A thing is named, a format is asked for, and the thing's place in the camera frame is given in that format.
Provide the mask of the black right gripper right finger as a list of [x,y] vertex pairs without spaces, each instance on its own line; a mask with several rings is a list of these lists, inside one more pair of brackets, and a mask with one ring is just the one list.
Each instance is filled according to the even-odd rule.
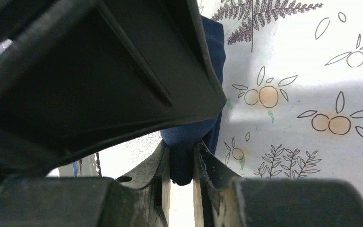
[[339,180],[244,178],[194,146],[198,227],[363,227],[363,199]]

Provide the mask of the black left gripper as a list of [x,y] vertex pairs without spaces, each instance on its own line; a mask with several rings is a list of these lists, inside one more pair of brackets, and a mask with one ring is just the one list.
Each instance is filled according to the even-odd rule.
[[10,0],[0,11],[0,104],[56,101],[56,1]]

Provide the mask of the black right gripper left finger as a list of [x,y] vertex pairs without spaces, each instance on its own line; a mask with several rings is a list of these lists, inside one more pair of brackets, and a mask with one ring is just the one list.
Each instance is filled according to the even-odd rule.
[[0,227],[166,227],[169,149],[160,142],[118,177],[12,178],[0,185]]

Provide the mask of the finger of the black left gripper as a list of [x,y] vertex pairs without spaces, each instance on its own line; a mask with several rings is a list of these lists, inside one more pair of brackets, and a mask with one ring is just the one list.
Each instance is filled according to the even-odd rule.
[[196,1],[55,1],[56,101],[0,104],[1,168],[60,166],[223,109]]

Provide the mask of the navy blue underwear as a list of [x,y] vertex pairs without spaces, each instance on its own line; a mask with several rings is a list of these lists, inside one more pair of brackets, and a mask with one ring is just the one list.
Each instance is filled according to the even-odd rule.
[[[220,84],[226,60],[223,25],[201,16],[209,55]],[[217,147],[222,113],[217,117],[185,124],[160,131],[163,141],[170,149],[170,178],[173,183],[184,186],[193,179],[194,144],[202,140],[214,154]]]

